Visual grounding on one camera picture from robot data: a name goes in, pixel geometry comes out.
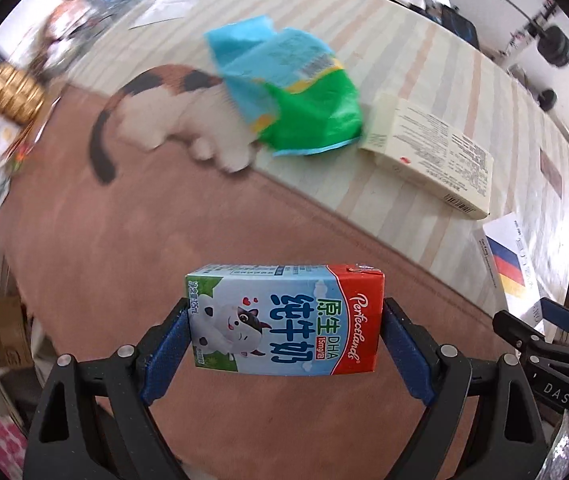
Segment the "cream medicine box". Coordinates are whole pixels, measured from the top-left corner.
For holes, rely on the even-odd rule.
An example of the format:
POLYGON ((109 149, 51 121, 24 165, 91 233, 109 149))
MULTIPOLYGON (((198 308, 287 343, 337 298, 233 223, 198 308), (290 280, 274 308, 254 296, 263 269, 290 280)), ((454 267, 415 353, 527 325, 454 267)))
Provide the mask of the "cream medicine box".
POLYGON ((421 106, 380 93, 360 147, 380 167, 469 218, 489 216, 493 156, 421 106))

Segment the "pink patterned cloth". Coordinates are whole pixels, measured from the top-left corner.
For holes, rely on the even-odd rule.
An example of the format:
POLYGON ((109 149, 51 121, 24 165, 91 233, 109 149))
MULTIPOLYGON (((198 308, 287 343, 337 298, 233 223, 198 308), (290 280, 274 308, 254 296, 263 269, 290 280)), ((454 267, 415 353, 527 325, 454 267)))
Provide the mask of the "pink patterned cloth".
POLYGON ((9 416, 0 417, 0 469, 12 480, 23 479, 27 440, 9 416))

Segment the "blue green snack bag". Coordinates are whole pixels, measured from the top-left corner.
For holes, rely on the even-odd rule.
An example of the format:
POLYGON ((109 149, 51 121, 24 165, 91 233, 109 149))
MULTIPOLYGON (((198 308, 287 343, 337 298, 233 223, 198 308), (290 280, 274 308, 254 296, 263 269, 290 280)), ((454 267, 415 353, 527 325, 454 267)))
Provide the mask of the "blue green snack bag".
POLYGON ((205 34, 216 70, 261 144, 276 156, 345 148, 361 135, 359 92, 333 50, 257 16, 205 34))

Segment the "brown mat label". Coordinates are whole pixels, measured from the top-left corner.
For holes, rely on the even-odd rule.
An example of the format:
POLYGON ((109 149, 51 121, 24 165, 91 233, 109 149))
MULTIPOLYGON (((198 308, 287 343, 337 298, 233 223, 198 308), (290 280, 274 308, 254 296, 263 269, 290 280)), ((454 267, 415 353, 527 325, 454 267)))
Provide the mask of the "brown mat label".
POLYGON ((557 194, 559 197, 562 197, 563 180, 560 171, 557 169, 557 166, 554 165, 553 161, 542 148, 539 148, 539 166, 541 173, 547 179, 555 194, 557 194))

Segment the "red blue milk carton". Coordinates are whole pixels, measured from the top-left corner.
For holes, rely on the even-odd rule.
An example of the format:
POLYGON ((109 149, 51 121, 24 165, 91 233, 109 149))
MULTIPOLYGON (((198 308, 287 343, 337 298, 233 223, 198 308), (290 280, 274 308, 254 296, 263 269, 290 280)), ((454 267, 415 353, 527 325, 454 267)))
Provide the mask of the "red blue milk carton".
POLYGON ((270 376, 370 373, 385 275, 363 264, 207 264, 186 276, 196 366, 270 376))

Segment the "cardboard box on floor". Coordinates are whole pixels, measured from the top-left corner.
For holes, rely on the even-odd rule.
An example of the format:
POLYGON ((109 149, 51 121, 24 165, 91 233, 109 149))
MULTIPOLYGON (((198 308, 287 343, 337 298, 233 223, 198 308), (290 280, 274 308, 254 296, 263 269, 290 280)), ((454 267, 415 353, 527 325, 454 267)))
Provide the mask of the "cardboard box on floor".
POLYGON ((0 297, 0 368, 25 370, 32 366, 22 300, 19 296, 0 297))

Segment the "silver blister pack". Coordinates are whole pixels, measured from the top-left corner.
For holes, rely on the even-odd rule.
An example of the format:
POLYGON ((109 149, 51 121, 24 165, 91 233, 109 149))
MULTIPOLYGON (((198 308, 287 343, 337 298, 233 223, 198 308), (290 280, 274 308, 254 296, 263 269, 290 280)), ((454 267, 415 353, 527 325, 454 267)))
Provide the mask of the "silver blister pack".
POLYGON ((563 480, 569 474, 569 411, 565 410, 555 430, 549 452, 536 480, 563 480))

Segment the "gold embossed bottle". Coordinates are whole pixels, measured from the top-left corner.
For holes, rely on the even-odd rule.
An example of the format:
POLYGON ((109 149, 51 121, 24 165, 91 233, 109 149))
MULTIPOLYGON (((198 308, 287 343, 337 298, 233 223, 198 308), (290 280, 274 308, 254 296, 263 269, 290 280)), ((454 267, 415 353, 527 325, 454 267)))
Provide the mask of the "gold embossed bottle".
POLYGON ((45 99, 40 84, 24 70, 0 64, 0 114, 25 126, 38 114, 45 99))

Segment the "barbell weight rack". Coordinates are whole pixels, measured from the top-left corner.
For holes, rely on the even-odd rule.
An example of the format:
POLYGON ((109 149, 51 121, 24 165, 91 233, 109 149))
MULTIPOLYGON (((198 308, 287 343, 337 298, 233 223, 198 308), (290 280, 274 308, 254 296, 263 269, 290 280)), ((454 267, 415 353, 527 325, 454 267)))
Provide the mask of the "barbell weight rack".
MULTIPOLYGON (((507 46, 498 51, 496 63, 509 72, 515 66, 516 60, 533 44, 545 62, 555 68, 569 67, 569 37, 556 24, 550 20, 560 11, 554 0, 546 0, 542 9, 534 16, 529 16, 511 0, 501 0, 512 6, 525 18, 526 23, 511 34, 507 46)), ((540 108, 547 113, 569 142, 569 128, 557 117, 553 110, 557 105, 557 94, 552 89, 543 91, 529 90, 537 99, 540 108)))

